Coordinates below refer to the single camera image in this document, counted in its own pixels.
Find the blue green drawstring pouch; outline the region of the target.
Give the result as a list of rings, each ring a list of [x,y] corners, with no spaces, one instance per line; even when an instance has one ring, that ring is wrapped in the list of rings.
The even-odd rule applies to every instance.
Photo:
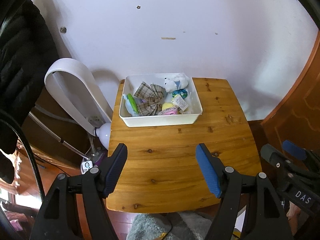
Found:
[[[180,95],[183,99],[185,99],[188,96],[188,92],[186,89],[179,89],[175,90],[171,93],[171,96],[174,98],[176,96]]]

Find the white bear plush blue bow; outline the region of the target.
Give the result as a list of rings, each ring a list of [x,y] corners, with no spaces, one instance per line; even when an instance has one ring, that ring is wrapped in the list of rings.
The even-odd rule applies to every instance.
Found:
[[[174,92],[176,90],[185,89],[189,85],[190,78],[184,73],[178,73],[174,76],[167,76],[164,78],[162,87],[167,93]]]

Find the plaid fabric bow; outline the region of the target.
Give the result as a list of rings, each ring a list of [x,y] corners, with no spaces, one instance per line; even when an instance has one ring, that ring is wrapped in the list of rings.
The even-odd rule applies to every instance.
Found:
[[[141,116],[157,115],[162,110],[166,91],[160,85],[148,85],[142,82],[134,93],[134,96],[142,100],[142,103],[137,105]]]

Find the purple white bottle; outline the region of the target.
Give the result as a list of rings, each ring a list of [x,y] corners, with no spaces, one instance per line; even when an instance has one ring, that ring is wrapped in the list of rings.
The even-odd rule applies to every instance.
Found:
[[[87,171],[89,171],[93,167],[99,167],[102,163],[102,161],[107,157],[107,152],[103,151],[100,153],[97,153],[95,155],[89,155],[89,159],[82,159],[81,165],[80,165],[80,171],[81,174],[85,174]]]

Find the grey fluffy rug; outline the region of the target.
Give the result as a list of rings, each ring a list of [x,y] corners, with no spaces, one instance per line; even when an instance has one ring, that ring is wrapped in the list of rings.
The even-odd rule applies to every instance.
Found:
[[[140,213],[127,239],[204,239],[213,217],[193,211],[166,214]]]

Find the white round lamp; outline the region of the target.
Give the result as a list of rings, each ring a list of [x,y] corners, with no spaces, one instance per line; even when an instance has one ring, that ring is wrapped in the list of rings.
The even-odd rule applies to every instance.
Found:
[[[110,135],[111,135],[111,123],[110,122],[107,122],[107,123],[101,125],[99,128],[95,128],[95,136],[99,138],[101,144],[107,150],[109,149]]]

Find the wooden side table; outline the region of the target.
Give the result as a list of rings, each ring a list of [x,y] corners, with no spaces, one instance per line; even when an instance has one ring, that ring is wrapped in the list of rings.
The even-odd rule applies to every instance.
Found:
[[[108,209],[165,213],[217,204],[195,159],[200,143],[242,174],[261,171],[252,132],[228,81],[195,78],[194,83],[203,112],[191,125],[130,128],[121,120],[116,100],[109,150],[124,143],[128,158],[107,198]]]

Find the pink packaged item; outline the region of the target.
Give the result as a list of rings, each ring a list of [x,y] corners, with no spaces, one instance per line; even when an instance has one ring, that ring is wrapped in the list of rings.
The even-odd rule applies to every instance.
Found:
[[[166,108],[158,113],[158,115],[176,115],[179,114],[177,107]]]

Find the blue rainbow pony plush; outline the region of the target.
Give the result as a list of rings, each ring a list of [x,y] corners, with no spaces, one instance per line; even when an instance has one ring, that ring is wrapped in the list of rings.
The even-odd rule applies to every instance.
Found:
[[[140,116],[135,98],[131,94],[123,94],[126,110],[131,116]]]

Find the white bladeless fan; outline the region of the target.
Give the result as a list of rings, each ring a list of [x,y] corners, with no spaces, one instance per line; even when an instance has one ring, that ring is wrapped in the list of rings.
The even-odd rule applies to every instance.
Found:
[[[83,63],[58,59],[48,69],[44,84],[55,101],[89,134],[95,136],[95,128],[112,122],[112,108]]]

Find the yellow plush toy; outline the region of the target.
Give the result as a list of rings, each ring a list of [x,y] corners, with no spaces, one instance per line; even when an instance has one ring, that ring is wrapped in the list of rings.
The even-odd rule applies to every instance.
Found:
[[[175,107],[172,103],[170,103],[170,102],[165,102],[165,103],[163,103],[163,105],[162,105],[162,110],[166,110],[166,109],[169,109],[169,108],[172,108],[172,107]]]

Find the white plastic storage bin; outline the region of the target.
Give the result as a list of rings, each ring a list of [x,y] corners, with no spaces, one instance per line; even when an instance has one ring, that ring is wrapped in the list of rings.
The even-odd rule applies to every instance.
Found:
[[[149,84],[163,86],[165,78],[173,78],[176,73],[161,73],[161,74],[140,74],[129,75],[126,77],[124,87],[121,89],[123,94],[133,94],[139,85],[145,81]],[[188,86],[186,87],[188,96],[185,102],[188,105],[185,114],[178,115],[151,115],[151,116],[136,116],[133,117],[125,107],[125,100],[120,100],[119,116],[128,127],[149,127],[149,126],[170,126],[170,125],[188,125],[193,124],[202,114],[202,105],[195,87],[195,84],[190,77]]]

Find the wooden bed frame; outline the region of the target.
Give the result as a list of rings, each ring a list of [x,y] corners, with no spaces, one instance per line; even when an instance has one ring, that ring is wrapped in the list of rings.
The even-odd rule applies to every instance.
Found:
[[[265,119],[248,124],[257,150],[265,143],[281,150],[284,140],[319,150],[319,35],[289,92]]]

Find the tape strip on wall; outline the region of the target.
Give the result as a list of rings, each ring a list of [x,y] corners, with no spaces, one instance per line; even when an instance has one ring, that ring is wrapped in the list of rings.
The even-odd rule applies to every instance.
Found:
[[[176,40],[175,37],[161,37],[161,40]]]

